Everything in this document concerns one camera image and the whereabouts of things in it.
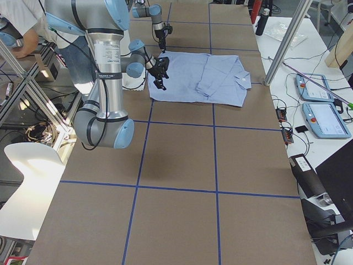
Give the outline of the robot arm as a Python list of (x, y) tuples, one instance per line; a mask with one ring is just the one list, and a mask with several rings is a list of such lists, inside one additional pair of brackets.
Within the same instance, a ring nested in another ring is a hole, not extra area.
[(157, 58), (136, 39), (129, 44), (129, 56), (122, 57), (120, 43), (130, 26), (130, 16), (152, 20), (152, 28), (165, 50), (166, 35), (173, 28), (162, 20), (159, 4), (146, 6), (135, 1), (46, 1), (46, 19), (55, 31), (84, 36), (91, 45), (96, 82), (88, 100), (77, 111), (74, 129), (86, 150), (96, 147), (124, 149), (131, 143), (134, 122), (124, 109), (122, 81), (126, 73), (139, 78), (154, 77), (154, 85), (165, 90), (167, 57)]
[(151, 18), (152, 29), (158, 39), (159, 48), (162, 53), (165, 53), (166, 37), (173, 31), (173, 28), (162, 20), (162, 7), (159, 4), (153, 4), (149, 7), (137, 4), (131, 9), (134, 18)]

